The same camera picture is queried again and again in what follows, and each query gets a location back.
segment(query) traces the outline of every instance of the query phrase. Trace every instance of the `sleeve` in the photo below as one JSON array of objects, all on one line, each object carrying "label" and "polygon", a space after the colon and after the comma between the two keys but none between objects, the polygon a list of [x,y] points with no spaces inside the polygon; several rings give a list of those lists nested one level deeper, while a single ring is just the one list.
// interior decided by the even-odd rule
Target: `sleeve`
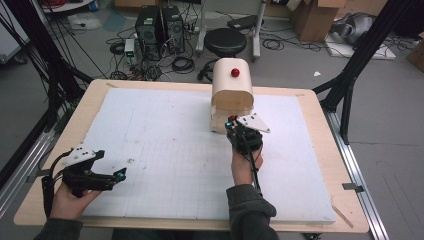
[{"label": "sleeve", "polygon": [[234,240],[277,240],[274,229],[269,226],[277,210],[263,199],[252,185],[238,185],[227,189],[230,210],[231,237]]},{"label": "sleeve", "polygon": [[49,218],[34,240],[78,240],[82,222]]}]

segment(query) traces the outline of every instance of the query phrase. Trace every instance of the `hand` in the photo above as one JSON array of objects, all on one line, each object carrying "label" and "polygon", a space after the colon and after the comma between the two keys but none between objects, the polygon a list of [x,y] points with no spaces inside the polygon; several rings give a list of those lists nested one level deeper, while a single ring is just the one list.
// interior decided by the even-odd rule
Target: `hand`
[{"label": "hand", "polygon": [[[255,165],[259,169],[264,162],[264,159],[261,155],[261,149],[253,152],[253,158],[256,159]],[[233,147],[233,160],[231,163],[231,171],[233,173],[233,179],[235,185],[241,184],[252,184],[252,167],[250,161],[248,160],[249,156],[243,156]]]},{"label": "hand", "polygon": [[72,194],[72,190],[62,183],[57,190],[54,199],[50,218],[61,218],[77,220],[81,217],[85,208],[102,193],[101,191],[86,190],[83,197],[77,198]]}]

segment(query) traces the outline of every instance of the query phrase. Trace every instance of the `table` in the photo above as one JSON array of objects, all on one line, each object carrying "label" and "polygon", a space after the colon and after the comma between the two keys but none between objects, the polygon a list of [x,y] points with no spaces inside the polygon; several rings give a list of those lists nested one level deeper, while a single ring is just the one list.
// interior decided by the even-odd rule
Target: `table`
[{"label": "table", "polygon": [[[141,88],[164,89],[176,91],[211,92],[211,85],[161,83],[161,82],[130,82],[115,80],[95,80],[90,84],[74,115],[63,131],[46,166],[61,153],[69,151],[84,139],[91,122],[99,110],[104,96],[109,88]],[[355,191],[344,190],[342,183],[350,183],[350,178],[343,164],[337,145],[324,117],[315,93],[305,89],[254,87],[254,94],[296,96],[305,116],[306,127],[316,150],[316,156],[322,175],[330,194],[332,207],[336,213],[336,222],[329,225],[283,224],[271,221],[271,227],[276,231],[294,232],[351,232],[364,233],[369,229],[367,220]],[[15,215],[18,225],[43,225],[41,182],[39,179],[31,187],[28,195]],[[85,226],[89,227],[128,227],[156,229],[192,229],[192,230],[227,230],[228,221],[217,220],[180,220],[180,219],[145,219],[118,217],[83,217]]]}]

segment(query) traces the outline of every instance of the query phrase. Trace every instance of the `stool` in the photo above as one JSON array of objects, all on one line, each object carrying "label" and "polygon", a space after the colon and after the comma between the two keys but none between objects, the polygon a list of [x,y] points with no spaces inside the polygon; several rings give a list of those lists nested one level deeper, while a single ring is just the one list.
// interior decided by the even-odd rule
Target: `stool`
[{"label": "stool", "polygon": [[[218,28],[206,33],[204,39],[205,48],[217,55],[219,58],[236,57],[236,54],[241,53],[247,45],[246,37],[231,28]],[[197,80],[202,80],[206,77],[212,82],[212,78],[208,73],[213,71],[210,66],[219,58],[211,60],[205,64],[202,70],[197,74]]]}]

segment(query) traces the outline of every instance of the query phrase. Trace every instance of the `person's left hand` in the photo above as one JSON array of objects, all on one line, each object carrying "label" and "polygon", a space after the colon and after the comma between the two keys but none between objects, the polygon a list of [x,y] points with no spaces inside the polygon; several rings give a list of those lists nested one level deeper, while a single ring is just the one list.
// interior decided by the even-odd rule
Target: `person's left hand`
[{"label": "person's left hand", "polygon": [[101,191],[85,191],[83,197],[77,198],[72,194],[72,190],[62,183],[54,195],[50,218],[77,220],[85,208],[101,193]]}]

